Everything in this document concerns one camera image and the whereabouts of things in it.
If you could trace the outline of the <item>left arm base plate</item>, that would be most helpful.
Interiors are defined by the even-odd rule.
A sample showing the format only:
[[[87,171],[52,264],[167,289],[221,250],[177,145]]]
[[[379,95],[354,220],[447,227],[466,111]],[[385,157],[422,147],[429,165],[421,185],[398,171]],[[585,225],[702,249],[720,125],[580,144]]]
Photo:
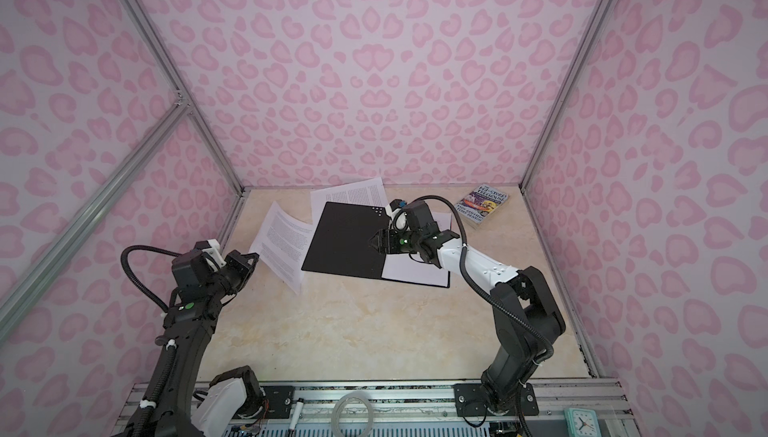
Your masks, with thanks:
[[[262,387],[266,410],[261,418],[266,420],[289,419],[293,409],[296,387],[293,385],[266,385]]]

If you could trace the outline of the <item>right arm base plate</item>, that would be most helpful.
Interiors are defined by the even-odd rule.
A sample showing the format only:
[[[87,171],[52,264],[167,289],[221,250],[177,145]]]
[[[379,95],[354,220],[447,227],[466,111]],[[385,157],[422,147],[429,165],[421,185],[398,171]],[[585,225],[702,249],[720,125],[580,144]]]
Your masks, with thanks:
[[[452,386],[456,413],[459,417],[525,417],[538,416],[540,409],[533,386],[516,384],[506,397],[491,394],[481,383],[458,383]]]

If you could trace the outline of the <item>printed paper sheet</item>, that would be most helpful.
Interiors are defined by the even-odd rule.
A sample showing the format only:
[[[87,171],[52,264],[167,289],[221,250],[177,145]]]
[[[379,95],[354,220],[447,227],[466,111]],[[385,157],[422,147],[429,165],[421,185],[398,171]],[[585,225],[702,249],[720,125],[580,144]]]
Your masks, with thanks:
[[[312,220],[317,224],[327,202],[386,207],[389,203],[380,177],[310,193]]]

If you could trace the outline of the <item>teal desk clock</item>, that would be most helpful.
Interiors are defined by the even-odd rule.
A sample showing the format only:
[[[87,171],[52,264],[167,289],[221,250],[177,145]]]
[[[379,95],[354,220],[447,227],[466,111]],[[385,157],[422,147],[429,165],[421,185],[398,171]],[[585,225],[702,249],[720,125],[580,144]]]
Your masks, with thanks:
[[[569,437],[601,437],[597,413],[585,408],[566,408],[564,416]]]

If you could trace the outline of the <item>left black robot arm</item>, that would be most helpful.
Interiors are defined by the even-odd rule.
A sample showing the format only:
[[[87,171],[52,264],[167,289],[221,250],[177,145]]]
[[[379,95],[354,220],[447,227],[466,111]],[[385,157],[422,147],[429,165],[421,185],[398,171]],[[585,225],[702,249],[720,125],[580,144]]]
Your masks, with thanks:
[[[171,272],[176,288],[168,301],[148,289],[130,267],[133,252],[146,251],[173,258]],[[205,350],[215,333],[219,316],[253,275],[259,255],[236,250],[221,263],[200,247],[181,254],[149,245],[132,245],[120,256],[129,280],[165,314],[163,333],[155,339],[160,354],[139,407],[129,418],[122,436],[201,436],[192,421],[192,398]]]

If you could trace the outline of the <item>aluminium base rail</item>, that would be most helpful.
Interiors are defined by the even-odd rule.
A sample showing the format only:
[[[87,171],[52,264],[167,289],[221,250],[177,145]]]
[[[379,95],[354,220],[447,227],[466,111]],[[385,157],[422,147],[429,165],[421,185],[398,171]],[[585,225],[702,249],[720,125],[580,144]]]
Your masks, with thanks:
[[[287,436],[290,418],[262,419],[266,410],[263,386],[293,385],[304,407],[294,436],[333,436],[331,411],[352,391],[365,392],[374,407],[371,436],[568,436],[566,408],[594,410],[602,436],[636,436],[639,433],[629,402],[616,380],[605,378],[536,379],[533,386],[540,413],[525,417],[459,417],[452,386],[478,380],[421,381],[297,381],[261,382],[245,388],[238,379],[215,386],[196,382],[192,421],[206,436]],[[115,424],[117,435],[139,407],[149,383],[133,387]],[[357,436],[365,418],[346,417],[345,436]]]

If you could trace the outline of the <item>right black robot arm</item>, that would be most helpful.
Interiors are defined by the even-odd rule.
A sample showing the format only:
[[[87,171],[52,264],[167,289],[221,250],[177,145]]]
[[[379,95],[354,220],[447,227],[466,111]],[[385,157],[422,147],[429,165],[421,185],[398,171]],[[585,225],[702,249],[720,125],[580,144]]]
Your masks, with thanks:
[[[480,402],[497,415],[511,410],[521,414],[528,381],[553,357],[554,343],[566,331],[565,319],[538,268],[519,269],[474,249],[462,222],[457,231],[440,228],[430,200],[459,216],[437,195],[410,203],[395,199],[388,206],[389,226],[377,231],[370,245],[384,255],[415,254],[422,263],[460,275],[492,307],[500,349],[481,375]]]

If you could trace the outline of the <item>white marker pen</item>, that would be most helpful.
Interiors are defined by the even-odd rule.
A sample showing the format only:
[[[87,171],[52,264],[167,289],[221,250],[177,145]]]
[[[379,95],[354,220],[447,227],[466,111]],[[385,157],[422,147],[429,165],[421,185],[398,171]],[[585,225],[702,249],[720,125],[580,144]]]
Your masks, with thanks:
[[[301,417],[303,407],[304,407],[304,400],[302,398],[297,399],[291,413],[291,418],[290,418],[289,426],[287,429],[287,436],[295,435],[296,427]]]

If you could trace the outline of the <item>colourful paperback book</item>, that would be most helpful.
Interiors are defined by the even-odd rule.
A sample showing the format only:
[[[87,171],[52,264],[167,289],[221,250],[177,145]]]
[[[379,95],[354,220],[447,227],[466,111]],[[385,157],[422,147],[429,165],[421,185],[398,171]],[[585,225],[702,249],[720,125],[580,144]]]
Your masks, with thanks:
[[[481,226],[492,214],[509,199],[503,190],[483,184],[462,197],[455,208],[463,221],[472,226]]]

